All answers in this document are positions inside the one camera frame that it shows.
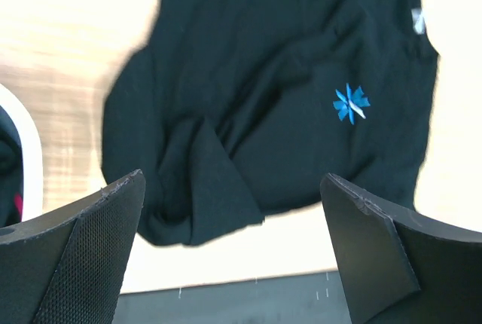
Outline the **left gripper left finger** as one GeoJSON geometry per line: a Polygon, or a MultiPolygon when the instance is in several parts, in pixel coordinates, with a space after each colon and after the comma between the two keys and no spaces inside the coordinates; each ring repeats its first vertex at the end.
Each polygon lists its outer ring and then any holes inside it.
{"type": "Polygon", "coordinates": [[[110,323],[145,196],[135,170],[1,229],[3,323],[110,323]]]}

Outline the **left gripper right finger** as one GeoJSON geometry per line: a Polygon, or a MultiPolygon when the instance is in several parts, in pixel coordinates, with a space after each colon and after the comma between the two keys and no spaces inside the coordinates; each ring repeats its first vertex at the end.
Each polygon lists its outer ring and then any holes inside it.
{"type": "Polygon", "coordinates": [[[384,200],[339,176],[321,201],[353,323],[479,323],[481,234],[384,200]]]}

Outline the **black t shirt blue logo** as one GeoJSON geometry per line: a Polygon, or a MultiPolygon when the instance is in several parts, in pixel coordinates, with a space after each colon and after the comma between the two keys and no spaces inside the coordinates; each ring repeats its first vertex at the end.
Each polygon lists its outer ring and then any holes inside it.
{"type": "Polygon", "coordinates": [[[161,0],[108,94],[102,173],[138,232],[199,246],[317,203],[339,175],[413,207],[438,54],[421,0],[161,0]]]}

